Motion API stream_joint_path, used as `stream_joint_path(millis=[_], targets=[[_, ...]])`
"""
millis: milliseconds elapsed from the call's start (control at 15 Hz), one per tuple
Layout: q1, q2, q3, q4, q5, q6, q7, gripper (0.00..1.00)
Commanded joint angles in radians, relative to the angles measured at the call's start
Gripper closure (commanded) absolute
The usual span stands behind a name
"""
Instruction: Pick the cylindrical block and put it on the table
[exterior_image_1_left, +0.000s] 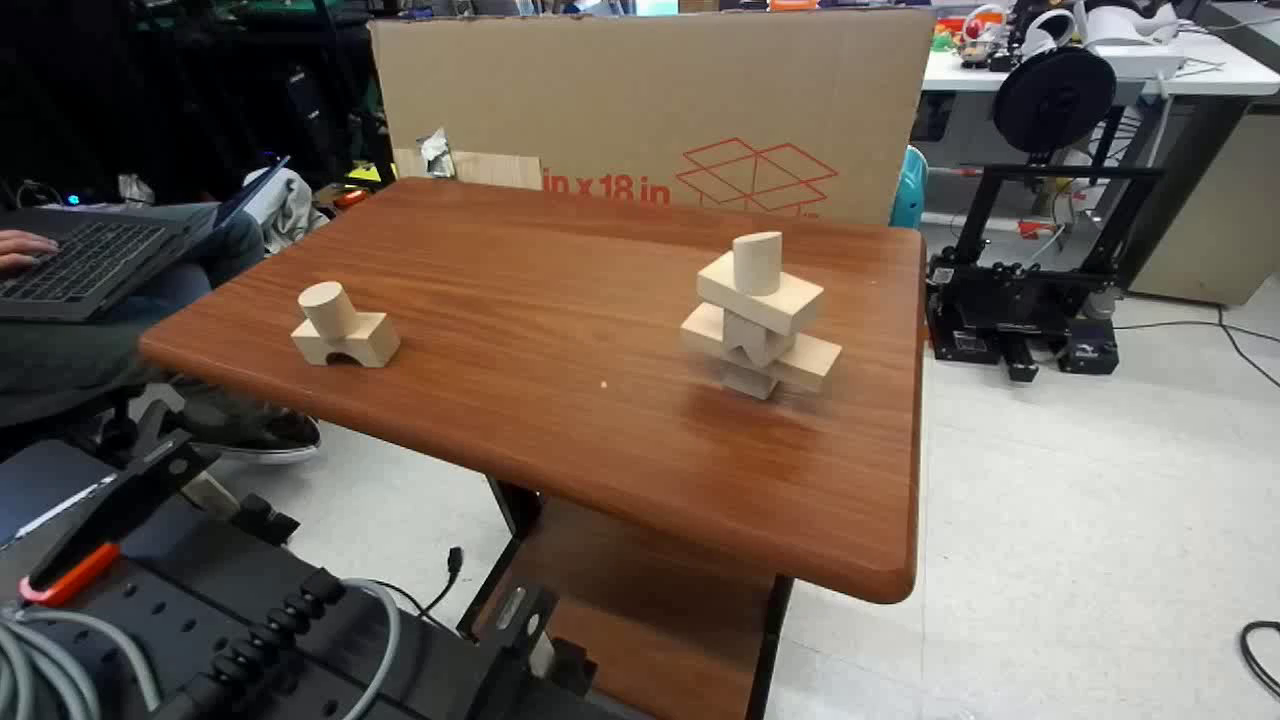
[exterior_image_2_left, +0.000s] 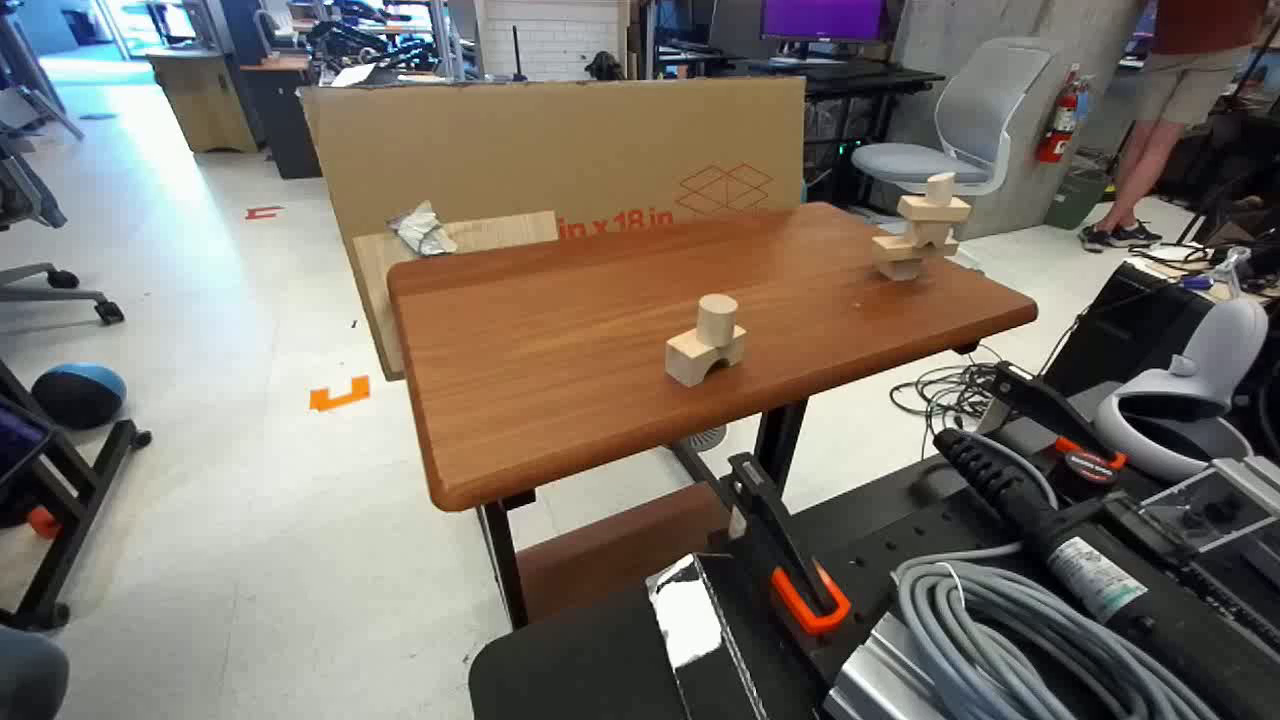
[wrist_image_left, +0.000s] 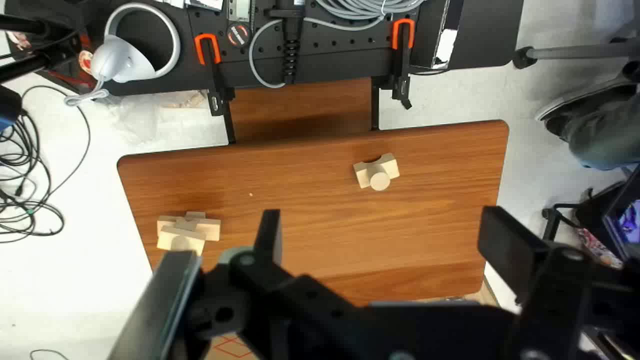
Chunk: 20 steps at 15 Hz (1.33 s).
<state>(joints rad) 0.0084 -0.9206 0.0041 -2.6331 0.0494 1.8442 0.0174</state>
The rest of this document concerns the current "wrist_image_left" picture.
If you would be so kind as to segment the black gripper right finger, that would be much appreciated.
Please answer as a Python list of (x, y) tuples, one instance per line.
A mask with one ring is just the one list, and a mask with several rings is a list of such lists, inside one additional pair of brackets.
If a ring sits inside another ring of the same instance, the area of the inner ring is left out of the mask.
[(610, 333), (640, 353), (637, 274), (598, 263), (589, 254), (540, 239), (500, 205), (481, 209), (477, 251), (519, 301), (506, 338), (515, 360), (588, 360), (585, 329)]

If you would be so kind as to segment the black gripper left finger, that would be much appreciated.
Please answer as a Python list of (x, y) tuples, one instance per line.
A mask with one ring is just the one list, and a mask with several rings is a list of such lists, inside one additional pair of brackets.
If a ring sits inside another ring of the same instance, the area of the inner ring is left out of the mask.
[(311, 276), (280, 265), (277, 209), (264, 209), (254, 245), (230, 262), (231, 283), (248, 293), (240, 338), (261, 360), (364, 360), (366, 317)]

